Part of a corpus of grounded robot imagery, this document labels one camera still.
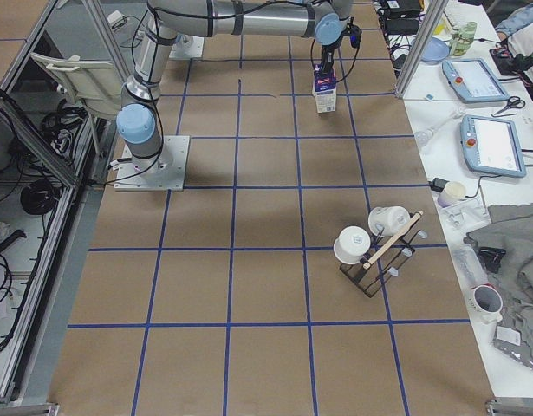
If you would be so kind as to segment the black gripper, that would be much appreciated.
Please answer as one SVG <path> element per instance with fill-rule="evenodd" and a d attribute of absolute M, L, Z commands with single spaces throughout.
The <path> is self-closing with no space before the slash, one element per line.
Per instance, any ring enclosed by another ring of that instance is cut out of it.
<path fill-rule="evenodd" d="M 319 73 L 321 76 L 328 74 L 330 77 L 336 77 L 334 65 L 334 53 L 340 47 L 339 42 L 334 42 L 329 45 L 322 45 L 321 50 L 321 64 L 319 66 Z"/>

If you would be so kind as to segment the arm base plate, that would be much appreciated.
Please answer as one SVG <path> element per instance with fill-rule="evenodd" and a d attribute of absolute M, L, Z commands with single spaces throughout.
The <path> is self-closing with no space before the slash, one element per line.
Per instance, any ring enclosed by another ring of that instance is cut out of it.
<path fill-rule="evenodd" d="M 120 192 L 166 191 L 181 192 L 185 184 L 185 169 L 190 137 L 166 135 L 159 159 L 133 158 L 127 145 L 122 157 L 130 161 L 119 164 L 114 189 Z"/>

